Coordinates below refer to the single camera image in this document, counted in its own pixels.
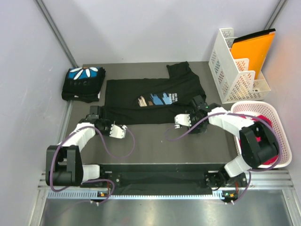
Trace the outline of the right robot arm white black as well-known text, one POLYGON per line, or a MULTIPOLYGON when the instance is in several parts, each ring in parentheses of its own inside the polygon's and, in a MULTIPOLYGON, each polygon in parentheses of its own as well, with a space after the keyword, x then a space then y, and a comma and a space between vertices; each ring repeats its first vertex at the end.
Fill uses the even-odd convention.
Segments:
POLYGON ((197 125, 197 132, 203 132, 211 124, 239 139, 241 154, 222 166, 217 175, 208 180, 215 183, 215 187, 231 186, 241 173, 279 157, 277 135, 270 130, 271 126, 266 121, 234 115, 215 103, 208 105, 200 95, 193 97, 190 105, 192 110, 189 111, 189 119, 191 126, 197 125))

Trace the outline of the black graphic t-shirt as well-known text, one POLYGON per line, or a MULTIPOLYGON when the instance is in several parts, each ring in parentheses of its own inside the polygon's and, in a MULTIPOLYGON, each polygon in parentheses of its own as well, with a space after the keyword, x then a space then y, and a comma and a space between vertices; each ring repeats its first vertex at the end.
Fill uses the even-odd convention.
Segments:
POLYGON ((168 78, 108 80, 103 117, 116 124, 165 124, 189 112, 190 101, 206 99, 188 62, 167 65, 168 78))

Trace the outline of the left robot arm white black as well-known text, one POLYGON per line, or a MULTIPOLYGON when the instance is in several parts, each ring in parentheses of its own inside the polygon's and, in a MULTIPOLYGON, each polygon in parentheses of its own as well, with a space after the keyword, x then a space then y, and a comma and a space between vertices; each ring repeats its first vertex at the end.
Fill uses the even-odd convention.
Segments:
POLYGON ((98 132, 109 135, 110 130, 110 121, 102 118, 102 108, 91 106, 89 114, 78 122, 65 140, 47 148, 45 179, 52 191, 60 192, 87 181, 98 187, 106 183, 107 176, 101 172, 100 166, 82 164, 80 152, 98 132))

